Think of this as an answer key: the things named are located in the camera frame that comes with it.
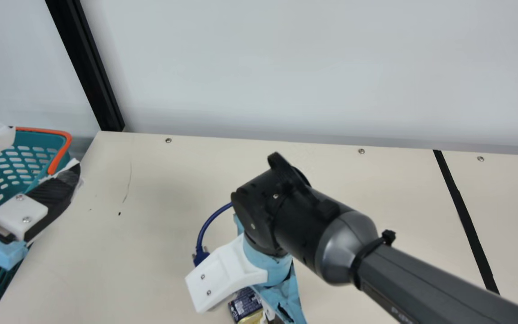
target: white wall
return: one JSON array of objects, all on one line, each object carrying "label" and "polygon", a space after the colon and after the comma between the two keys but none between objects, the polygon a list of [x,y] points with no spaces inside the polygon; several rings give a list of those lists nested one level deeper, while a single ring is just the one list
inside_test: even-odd
[{"label": "white wall", "polygon": [[131,131],[518,146],[515,0],[82,4]]},{"label": "white wall", "polygon": [[44,0],[0,0],[0,121],[93,137],[93,111]]}]

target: blue cable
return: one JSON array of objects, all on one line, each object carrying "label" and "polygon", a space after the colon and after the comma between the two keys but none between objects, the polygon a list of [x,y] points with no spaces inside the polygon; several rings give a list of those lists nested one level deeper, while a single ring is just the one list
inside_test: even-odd
[{"label": "blue cable", "polygon": [[233,203],[229,202],[227,205],[219,208],[216,212],[211,215],[207,221],[205,221],[205,224],[201,227],[201,230],[199,231],[199,236],[197,236],[197,245],[195,246],[195,259],[193,259],[193,263],[195,263],[195,266],[198,266],[199,263],[203,262],[208,256],[209,252],[203,251],[203,236],[205,235],[205,231],[213,222],[217,216],[221,215],[222,212],[226,211],[227,209],[233,207]]}]

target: table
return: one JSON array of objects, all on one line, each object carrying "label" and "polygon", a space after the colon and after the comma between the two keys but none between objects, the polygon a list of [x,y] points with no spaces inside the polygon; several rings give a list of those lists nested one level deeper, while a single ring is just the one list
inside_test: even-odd
[{"label": "table", "polygon": [[[430,150],[100,132],[84,186],[34,244],[0,323],[230,323],[227,306],[196,314],[183,279],[200,226],[274,151],[379,231],[396,231],[397,248],[483,287]],[[231,214],[207,231],[210,250],[236,237]],[[331,287],[298,262],[296,274],[309,322],[394,323],[354,287]]]},{"label": "table", "polygon": [[443,154],[469,210],[499,293],[518,303],[518,155]]}]

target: basket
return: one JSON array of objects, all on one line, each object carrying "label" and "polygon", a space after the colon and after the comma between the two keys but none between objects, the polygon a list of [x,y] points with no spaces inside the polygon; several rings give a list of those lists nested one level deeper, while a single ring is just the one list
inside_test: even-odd
[{"label": "basket", "polygon": [[[69,162],[69,133],[17,127],[13,146],[0,153],[0,205],[18,193],[27,193],[39,179],[55,174]],[[0,298],[15,275],[0,267]]]}]

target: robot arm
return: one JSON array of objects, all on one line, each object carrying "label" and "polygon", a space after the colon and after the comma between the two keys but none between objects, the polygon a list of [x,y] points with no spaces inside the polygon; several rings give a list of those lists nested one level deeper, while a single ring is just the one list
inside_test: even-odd
[{"label": "robot arm", "polygon": [[381,244],[369,217],[311,188],[280,154],[268,162],[232,193],[253,249],[291,254],[331,285],[355,284],[399,322],[518,322],[518,305]]}]

